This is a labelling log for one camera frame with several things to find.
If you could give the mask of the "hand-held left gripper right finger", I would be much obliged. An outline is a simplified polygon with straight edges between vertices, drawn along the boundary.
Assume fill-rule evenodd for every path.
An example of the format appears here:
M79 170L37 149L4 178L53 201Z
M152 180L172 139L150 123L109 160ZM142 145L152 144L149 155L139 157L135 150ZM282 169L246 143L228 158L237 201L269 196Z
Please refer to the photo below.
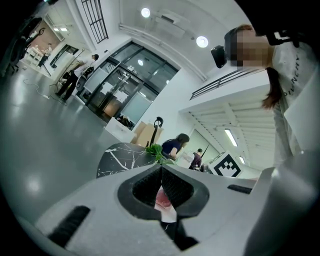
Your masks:
M247 256L248 241L262 211L262 179L224 177L162 166L162 186L172 186L177 221L162 246L166 256Z

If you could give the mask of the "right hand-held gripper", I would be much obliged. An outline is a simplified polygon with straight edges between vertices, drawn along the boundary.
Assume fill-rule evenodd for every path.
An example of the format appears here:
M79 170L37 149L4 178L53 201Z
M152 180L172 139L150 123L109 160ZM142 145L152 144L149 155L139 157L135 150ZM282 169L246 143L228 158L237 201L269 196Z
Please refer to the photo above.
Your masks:
M238 177L242 171L229 151L221 152L210 160L208 168L214 175L233 178Z

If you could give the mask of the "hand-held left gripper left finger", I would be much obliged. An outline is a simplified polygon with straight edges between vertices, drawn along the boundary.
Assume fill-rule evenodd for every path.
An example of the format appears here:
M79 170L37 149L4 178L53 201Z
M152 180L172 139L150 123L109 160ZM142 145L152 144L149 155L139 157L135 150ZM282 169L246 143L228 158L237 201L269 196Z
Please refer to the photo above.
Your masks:
M76 206L90 209L66 249L77 256L176 256L179 248L157 220L138 219L118 200L120 184L147 170L142 166L87 182L50 207L37 228L49 235Z

